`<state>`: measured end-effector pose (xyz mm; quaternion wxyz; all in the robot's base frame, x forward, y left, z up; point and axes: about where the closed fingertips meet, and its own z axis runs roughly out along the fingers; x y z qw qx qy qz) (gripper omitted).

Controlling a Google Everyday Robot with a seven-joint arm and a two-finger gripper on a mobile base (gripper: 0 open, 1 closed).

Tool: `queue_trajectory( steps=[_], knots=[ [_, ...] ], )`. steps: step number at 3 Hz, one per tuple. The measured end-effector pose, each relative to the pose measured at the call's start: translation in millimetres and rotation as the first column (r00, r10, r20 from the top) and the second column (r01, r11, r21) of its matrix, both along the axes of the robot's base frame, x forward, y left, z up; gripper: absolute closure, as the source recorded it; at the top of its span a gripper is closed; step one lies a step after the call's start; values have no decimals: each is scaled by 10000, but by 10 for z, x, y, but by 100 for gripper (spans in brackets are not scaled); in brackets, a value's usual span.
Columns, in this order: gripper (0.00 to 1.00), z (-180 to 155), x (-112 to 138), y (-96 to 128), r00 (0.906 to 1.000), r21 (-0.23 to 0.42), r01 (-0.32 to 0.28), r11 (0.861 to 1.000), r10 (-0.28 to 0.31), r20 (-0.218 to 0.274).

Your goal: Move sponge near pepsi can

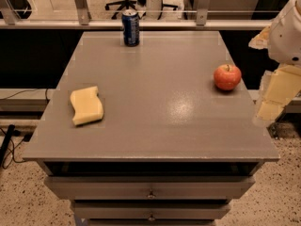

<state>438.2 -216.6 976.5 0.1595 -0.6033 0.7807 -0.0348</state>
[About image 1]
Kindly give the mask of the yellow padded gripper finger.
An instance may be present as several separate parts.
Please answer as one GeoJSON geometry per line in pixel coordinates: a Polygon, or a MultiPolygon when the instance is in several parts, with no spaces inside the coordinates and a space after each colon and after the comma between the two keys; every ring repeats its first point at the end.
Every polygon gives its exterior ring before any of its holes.
{"type": "Polygon", "coordinates": [[[275,121],[300,91],[300,66],[280,64],[273,72],[265,71],[256,103],[256,119],[275,121]]]}
{"type": "Polygon", "coordinates": [[[269,34],[271,26],[266,26],[259,34],[251,39],[248,46],[253,49],[267,49],[269,46],[269,34]]]}

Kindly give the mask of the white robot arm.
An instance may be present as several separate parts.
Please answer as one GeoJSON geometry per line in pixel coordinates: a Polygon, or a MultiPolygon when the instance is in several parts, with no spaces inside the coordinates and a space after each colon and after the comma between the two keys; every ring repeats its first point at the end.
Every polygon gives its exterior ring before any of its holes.
{"type": "Polygon", "coordinates": [[[279,64],[261,79],[254,116],[256,123],[271,123],[301,91],[301,0],[289,0],[248,46],[267,49],[268,56],[279,64]]]}

